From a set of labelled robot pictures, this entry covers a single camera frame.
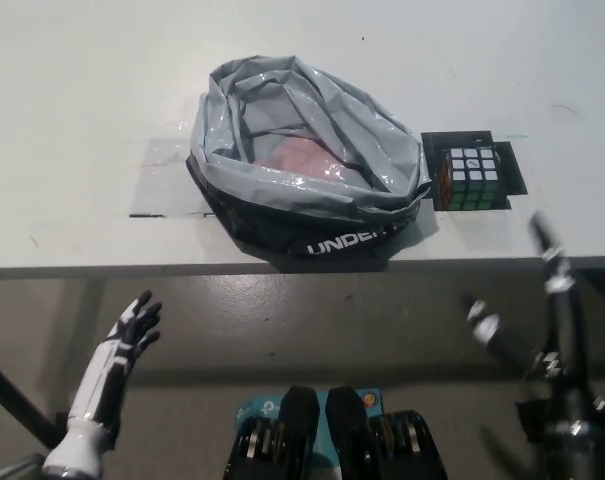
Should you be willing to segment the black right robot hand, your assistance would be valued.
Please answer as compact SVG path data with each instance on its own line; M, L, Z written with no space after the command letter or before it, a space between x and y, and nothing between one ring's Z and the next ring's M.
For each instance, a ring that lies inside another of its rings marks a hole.
M588 379L584 311L568 257L543 215L529 220L543 264L547 334L539 347L517 335L488 304L470 294L462 297L466 323L490 355L524 377L541 376L561 395L594 395Z

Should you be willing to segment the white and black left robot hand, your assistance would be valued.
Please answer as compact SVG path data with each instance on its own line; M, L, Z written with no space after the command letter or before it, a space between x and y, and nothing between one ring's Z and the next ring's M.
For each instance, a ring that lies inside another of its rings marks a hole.
M98 344L77 389L68 419L94 422L107 430L119 423L129 376L142 353L160 338L162 304L147 290L120 314Z

